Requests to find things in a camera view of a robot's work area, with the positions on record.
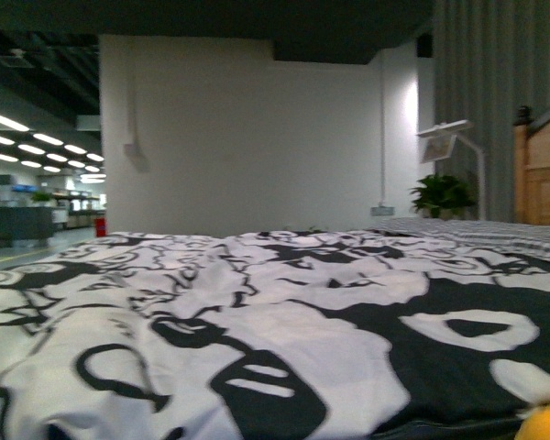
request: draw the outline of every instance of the gray curtain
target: gray curtain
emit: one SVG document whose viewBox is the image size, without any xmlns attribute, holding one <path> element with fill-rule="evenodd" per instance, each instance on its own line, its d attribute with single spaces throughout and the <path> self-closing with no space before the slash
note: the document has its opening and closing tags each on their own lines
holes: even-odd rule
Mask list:
<svg viewBox="0 0 550 440">
<path fill-rule="evenodd" d="M 512 221 L 516 110 L 550 106 L 550 0 L 435 0 L 434 57 L 436 123 L 475 124 L 465 134 L 487 153 L 488 219 Z M 476 185 L 459 144 L 437 169 Z"/>
</svg>

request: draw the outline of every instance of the dark ceiling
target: dark ceiling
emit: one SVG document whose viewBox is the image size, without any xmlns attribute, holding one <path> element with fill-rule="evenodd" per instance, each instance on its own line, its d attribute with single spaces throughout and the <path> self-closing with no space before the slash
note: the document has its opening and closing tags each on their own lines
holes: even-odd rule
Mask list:
<svg viewBox="0 0 550 440">
<path fill-rule="evenodd" d="M 0 0 L 0 114 L 99 152 L 99 131 L 77 129 L 77 116 L 99 115 L 97 35 L 263 39 L 277 61 L 367 64 L 428 31 L 432 9 L 433 0 Z"/>
</svg>

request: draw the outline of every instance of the wooden headboard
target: wooden headboard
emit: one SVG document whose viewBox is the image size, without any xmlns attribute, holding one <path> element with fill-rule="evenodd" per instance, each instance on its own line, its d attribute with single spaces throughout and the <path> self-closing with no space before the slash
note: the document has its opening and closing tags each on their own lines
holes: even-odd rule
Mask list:
<svg viewBox="0 0 550 440">
<path fill-rule="evenodd" d="M 521 107 L 515 123 L 515 221 L 550 225 L 550 110 L 534 121 Z"/>
</svg>

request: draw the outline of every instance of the floor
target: floor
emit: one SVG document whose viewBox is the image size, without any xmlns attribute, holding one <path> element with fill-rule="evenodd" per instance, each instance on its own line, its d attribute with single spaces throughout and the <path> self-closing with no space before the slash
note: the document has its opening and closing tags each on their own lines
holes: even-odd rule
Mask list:
<svg viewBox="0 0 550 440">
<path fill-rule="evenodd" d="M 46 247 L 2 247 L 0 248 L 0 270 L 44 259 L 49 255 L 61 252 L 71 245 L 94 237 L 95 231 L 93 227 L 82 227 L 56 232 L 53 237 L 49 238 Z"/>
</svg>

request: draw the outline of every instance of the red fire extinguisher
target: red fire extinguisher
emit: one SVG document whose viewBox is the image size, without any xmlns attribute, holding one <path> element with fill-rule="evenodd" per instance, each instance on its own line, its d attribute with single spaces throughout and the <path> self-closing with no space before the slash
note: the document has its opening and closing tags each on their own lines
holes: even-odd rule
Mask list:
<svg viewBox="0 0 550 440">
<path fill-rule="evenodd" d="M 95 226 L 95 236 L 96 237 L 106 237 L 106 219 L 105 219 L 105 217 L 96 217 L 93 220 L 93 225 Z"/>
</svg>

